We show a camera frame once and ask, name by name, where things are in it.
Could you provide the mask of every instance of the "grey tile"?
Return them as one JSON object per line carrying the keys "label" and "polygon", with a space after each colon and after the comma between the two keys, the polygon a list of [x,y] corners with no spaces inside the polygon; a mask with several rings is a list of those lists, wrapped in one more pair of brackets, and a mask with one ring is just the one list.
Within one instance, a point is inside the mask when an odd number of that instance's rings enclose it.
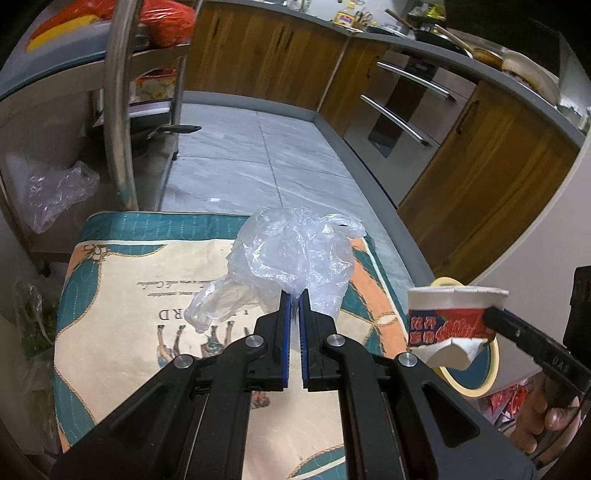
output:
{"label": "grey tile", "polygon": [[179,156],[269,162],[256,112],[185,103],[181,122],[201,130],[179,136]]}
{"label": "grey tile", "polygon": [[280,206],[268,163],[179,157],[171,168],[161,209],[251,215],[261,207]]}
{"label": "grey tile", "polygon": [[290,167],[273,166],[273,171],[284,206],[307,206],[318,215],[340,212],[361,219],[367,233],[374,239],[378,258],[384,266],[402,309],[407,312],[407,290],[413,286],[413,281],[355,181]]}
{"label": "grey tile", "polygon": [[272,165],[350,177],[313,123],[271,113],[257,115]]}

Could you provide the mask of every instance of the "paper cup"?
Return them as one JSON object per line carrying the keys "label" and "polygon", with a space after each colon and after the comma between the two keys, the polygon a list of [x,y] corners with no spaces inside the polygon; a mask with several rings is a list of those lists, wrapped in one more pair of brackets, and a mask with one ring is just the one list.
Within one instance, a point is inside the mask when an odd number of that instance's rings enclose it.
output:
{"label": "paper cup", "polygon": [[410,351],[431,368],[465,370],[496,335],[484,325],[484,311],[504,308],[508,294],[475,286],[410,288]]}

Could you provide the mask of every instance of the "plastic bag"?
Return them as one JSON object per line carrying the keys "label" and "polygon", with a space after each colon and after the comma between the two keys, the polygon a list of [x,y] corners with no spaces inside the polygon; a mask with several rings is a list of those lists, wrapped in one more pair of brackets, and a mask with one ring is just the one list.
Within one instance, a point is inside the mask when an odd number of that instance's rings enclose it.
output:
{"label": "plastic bag", "polygon": [[[96,15],[103,20],[110,20],[115,4],[115,0],[75,0],[39,25],[31,35],[31,40],[58,25],[84,15]],[[139,22],[148,25],[150,38],[156,46],[171,47],[191,40],[195,10],[174,0],[144,0]]]}
{"label": "plastic bag", "polygon": [[23,404],[37,431],[43,449],[59,452],[53,397],[53,344],[56,339],[58,289],[49,279],[17,280],[12,291],[17,330],[26,364],[18,374],[23,379]]}
{"label": "plastic bag", "polygon": [[274,312],[281,290],[299,297],[308,288],[312,308],[335,319],[353,274],[348,239],[363,236],[357,218],[320,218],[302,207],[263,208],[238,232],[226,257],[228,273],[195,294],[184,317],[204,332],[247,304]]}
{"label": "plastic bag", "polygon": [[23,217],[35,233],[45,232],[61,212],[92,197],[99,189],[99,174],[78,161],[69,170],[32,174],[23,199]]}

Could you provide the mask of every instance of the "countertop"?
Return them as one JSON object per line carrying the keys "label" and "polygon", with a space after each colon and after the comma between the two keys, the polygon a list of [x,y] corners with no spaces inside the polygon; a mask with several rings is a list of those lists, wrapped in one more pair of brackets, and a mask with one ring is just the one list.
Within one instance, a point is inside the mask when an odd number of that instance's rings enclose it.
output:
{"label": "countertop", "polygon": [[571,124],[555,107],[546,102],[541,96],[534,93],[529,88],[523,86],[511,77],[503,74],[499,70],[495,70],[488,65],[485,65],[477,60],[473,60],[459,53],[446,50],[445,48],[436,47],[434,45],[411,40],[409,38],[397,37],[394,35],[380,35],[373,33],[356,33],[346,30],[342,27],[334,25],[331,22],[322,20],[321,18],[305,14],[300,11],[292,10],[278,4],[271,4],[266,2],[257,2],[253,0],[207,0],[210,2],[220,2],[236,5],[248,5],[255,8],[263,8],[275,12],[280,12],[292,17],[301,18],[322,27],[330,28],[337,31],[346,37],[366,38],[369,40],[381,41],[396,46],[396,50],[402,54],[420,56],[426,60],[432,61],[434,64],[446,68],[451,67],[458,72],[465,73],[469,76],[486,80],[494,85],[499,86],[503,90],[508,91],[514,96],[520,98],[525,103],[529,104],[533,109],[546,117],[550,122],[556,125],[567,138],[570,138],[579,148],[582,147],[585,140],[585,135],[573,124]]}

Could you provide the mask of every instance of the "metal pole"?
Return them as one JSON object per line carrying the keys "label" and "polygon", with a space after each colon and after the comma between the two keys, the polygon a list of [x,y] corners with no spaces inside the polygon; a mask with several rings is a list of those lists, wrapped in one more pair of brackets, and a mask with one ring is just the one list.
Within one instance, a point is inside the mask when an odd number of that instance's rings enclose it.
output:
{"label": "metal pole", "polygon": [[[193,0],[192,7],[195,9],[195,28],[197,28],[197,17],[201,7],[203,6],[203,0]],[[170,106],[170,124],[180,125],[181,122],[181,108],[183,107],[183,92],[184,92],[184,77],[187,70],[187,55],[183,56],[178,61],[177,69],[177,81],[174,84],[174,97]]]}
{"label": "metal pole", "polygon": [[139,210],[129,136],[129,64],[143,0],[118,0],[105,59],[105,153],[125,210]]}

